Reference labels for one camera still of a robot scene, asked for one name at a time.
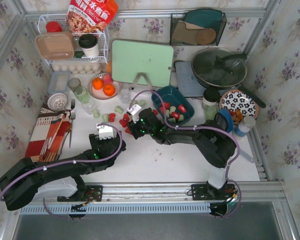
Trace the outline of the green capsule bottom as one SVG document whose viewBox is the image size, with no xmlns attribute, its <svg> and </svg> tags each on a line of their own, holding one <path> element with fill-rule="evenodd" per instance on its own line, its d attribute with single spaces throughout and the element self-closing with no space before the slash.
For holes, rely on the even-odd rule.
<svg viewBox="0 0 300 240">
<path fill-rule="evenodd" d="M 166 115 L 167 118 L 170 117 L 170 111 L 168 109 L 165 111 L 165 115 Z"/>
</svg>

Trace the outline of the red capsule bottom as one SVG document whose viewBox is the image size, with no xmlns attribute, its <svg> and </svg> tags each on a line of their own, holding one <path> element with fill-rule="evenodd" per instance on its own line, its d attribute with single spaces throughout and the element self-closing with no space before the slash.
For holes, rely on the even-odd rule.
<svg viewBox="0 0 300 240">
<path fill-rule="evenodd" d="M 165 107 L 166 109 L 169 109 L 171 105 L 169 102 L 164 102 L 164 103 L 161 103 L 160 106 Z"/>
</svg>

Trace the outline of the green capsule cluster lid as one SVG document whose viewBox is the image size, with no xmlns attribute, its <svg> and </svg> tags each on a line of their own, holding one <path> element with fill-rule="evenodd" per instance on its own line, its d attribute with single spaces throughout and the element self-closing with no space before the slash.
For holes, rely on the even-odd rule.
<svg viewBox="0 0 300 240">
<path fill-rule="evenodd" d="M 169 108 L 169 111 L 172 113 L 172 112 L 175 112 L 176 111 L 176 107 L 175 106 L 171 106 L 170 108 Z"/>
</svg>

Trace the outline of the green capsule cluster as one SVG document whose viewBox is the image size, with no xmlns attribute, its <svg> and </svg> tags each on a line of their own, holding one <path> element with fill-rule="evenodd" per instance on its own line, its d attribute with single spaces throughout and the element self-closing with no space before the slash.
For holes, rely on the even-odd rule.
<svg viewBox="0 0 300 240">
<path fill-rule="evenodd" d="M 179 121 L 179 122 L 183 122 L 184 120 L 185 120 L 185 116 L 184 116 L 183 114 L 181 114 L 181 115 L 179 116 L 178 121 Z"/>
</svg>

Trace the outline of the red capsule number two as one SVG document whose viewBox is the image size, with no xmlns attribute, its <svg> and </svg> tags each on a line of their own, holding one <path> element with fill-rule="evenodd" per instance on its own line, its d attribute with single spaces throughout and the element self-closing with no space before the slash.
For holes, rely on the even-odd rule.
<svg viewBox="0 0 300 240">
<path fill-rule="evenodd" d="M 187 109 L 185 108 L 185 106 L 183 104 L 180 104 L 178 106 L 178 110 L 182 113 L 186 113 L 187 112 Z"/>
</svg>

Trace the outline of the teal plastic storage basket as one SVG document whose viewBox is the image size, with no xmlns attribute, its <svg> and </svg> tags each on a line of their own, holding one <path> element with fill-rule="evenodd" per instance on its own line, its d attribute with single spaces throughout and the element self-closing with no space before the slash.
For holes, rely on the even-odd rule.
<svg viewBox="0 0 300 240">
<path fill-rule="evenodd" d="M 176 120 L 176 123 L 170 123 L 172 126 L 182 126 L 185 125 L 186 123 L 188 123 L 190 121 L 190 119 L 194 116 L 195 114 L 195 110 L 193 108 L 193 106 L 188 102 L 188 100 L 181 94 L 181 92 L 174 86 L 165 86 L 159 90 L 156 91 L 158 95 L 160 95 L 160 97 L 162 98 L 163 102 L 169 102 L 170 103 L 170 107 L 174 106 L 176 107 L 176 111 L 177 113 L 179 113 L 180 115 L 184 115 L 184 121 L 178 121 Z M 164 116 L 166 116 L 166 113 L 162 113 L 160 111 L 160 107 L 161 107 L 161 100 L 159 99 L 159 97 L 153 93 L 151 95 L 151 100 L 153 103 L 154 108 L 158 111 L 159 115 L 164 118 Z M 178 106 L 179 105 L 184 105 L 184 107 L 186 108 L 186 112 L 182 113 L 178 110 Z"/>
</svg>

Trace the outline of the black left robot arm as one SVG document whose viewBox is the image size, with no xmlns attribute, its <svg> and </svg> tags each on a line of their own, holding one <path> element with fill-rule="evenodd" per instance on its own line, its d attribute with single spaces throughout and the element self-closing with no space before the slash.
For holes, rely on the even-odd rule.
<svg viewBox="0 0 300 240">
<path fill-rule="evenodd" d="M 91 149 L 70 158 L 51 162 L 34 162 L 30 157 L 20 159 L 0 177 L 0 200 L 8 211 L 25 207 L 38 189 L 66 177 L 77 177 L 101 172 L 114 165 L 126 150 L 125 141 L 118 135 L 111 139 L 96 139 L 90 134 Z"/>
</svg>

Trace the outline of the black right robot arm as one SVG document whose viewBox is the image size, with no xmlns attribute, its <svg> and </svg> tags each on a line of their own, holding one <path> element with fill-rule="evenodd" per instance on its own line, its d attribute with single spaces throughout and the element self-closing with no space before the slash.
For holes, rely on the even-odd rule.
<svg viewBox="0 0 300 240">
<path fill-rule="evenodd" d="M 135 139 L 149 135 L 160 145 L 194 145 L 211 165 L 207 184 L 221 190 L 228 183 L 228 165 L 238 156 L 239 145 L 228 132 L 226 117 L 218 112 L 214 119 L 195 126 L 169 126 L 158 119 L 151 108 L 134 105 L 127 110 L 132 117 L 127 127 Z"/>
</svg>

